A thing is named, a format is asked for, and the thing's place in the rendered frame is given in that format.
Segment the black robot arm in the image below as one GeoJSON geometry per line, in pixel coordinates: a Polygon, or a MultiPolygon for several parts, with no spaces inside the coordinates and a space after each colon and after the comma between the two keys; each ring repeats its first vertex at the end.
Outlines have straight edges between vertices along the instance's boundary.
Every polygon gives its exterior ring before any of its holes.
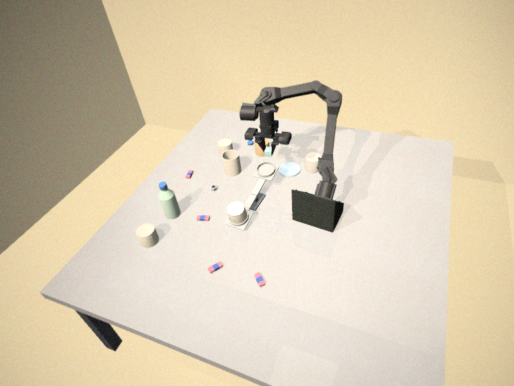
{"type": "Polygon", "coordinates": [[[291,85],[287,87],[263,87],[260,95],[253,104],[242,103],[240,109],[240,120],[255,121],[260,115],[262,124],[274,122],[274,113],[279,107],[275,104],[289,98],[296,98],[307,94],[315,93],[326,102],[327,122],[324,140],[324,152],[322,158],[318,157],[317,169],[322,177],[316,186],[315,196],[333,200],[336,189],[337,177],[334,174],[334,137],[336,130],[336,119],[342,105],[342,93],[332,89],[317,80],[291,85]]]}

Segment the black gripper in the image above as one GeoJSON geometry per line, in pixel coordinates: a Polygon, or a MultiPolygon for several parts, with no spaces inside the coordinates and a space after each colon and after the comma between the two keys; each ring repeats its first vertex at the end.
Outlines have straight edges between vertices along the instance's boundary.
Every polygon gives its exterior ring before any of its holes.
{"type": "Polygon", "coordinates": [[[288,145],[292,138],[292,134],[290,132],[282,131],[282,133],[274,133],[274,123],[275,120],[271,124],[262,124],[260,122],[260,132],[258,132],[257,128],[249,128],[244,135],[245,140],[251,141],[253,140],[253,138],[255,138],[254,142],[257,143],[260,146],[260,148],[264,151],[266,148],[265,138],[273,139],[271,143],[271,149],[273,154],[276,145],[279,145],[279,143],[281,145],[288,145]]]}

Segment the orange cylinder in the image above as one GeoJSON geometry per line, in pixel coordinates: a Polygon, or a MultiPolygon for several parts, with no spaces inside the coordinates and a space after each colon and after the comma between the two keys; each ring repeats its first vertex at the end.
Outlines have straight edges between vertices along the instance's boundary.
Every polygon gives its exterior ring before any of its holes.
{"type": "MultiPolygon", "coordinates": [[[[259,157],[265,157],[264,151],[260,148],[260,146],[254,142],[256,155],[259,157]]],[[[269,140],[265,138],[265,145],[269,147],[269,140]]]]}

